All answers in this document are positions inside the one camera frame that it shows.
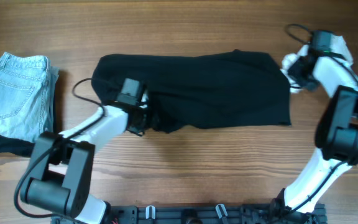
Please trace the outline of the black t-shirt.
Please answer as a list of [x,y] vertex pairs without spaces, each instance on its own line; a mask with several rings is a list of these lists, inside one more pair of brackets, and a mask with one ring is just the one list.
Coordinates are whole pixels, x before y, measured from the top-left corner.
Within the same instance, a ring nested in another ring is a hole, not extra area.
[[145,129],[290,125],[290,84],[263,52],[234,50],[199,57],[111,54],[100,58],[91,86],[102,103],[126,79],[147,91]]

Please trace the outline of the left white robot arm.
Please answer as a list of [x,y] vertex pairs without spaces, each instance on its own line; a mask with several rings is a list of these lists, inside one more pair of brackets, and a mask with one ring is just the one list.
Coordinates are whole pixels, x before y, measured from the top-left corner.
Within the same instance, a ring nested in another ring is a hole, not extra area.
[[94,155],[145,119],[145,84],[127,78],[115,99],[98,104],[97,112],[78,126],[59,134],[44,132],[35,142],[26,171],[14,191],[14,206],[22,215],[38,218],[20,204],[46,210],[45,218],[73,223],[115,223],[109,203],[90,194]]

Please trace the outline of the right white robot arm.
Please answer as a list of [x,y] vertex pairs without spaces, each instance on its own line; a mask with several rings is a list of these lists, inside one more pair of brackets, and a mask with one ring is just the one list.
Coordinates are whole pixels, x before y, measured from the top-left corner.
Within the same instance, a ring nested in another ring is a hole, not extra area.
[[283,61],[284,74],[296,90],[323,86],[330,102],[316,128],[314,153],[298,178],[272,200],[272,218],[311,213],[335,180],[358,165],[358,76],[352,55],[331,31],[309,35],[298,54]]

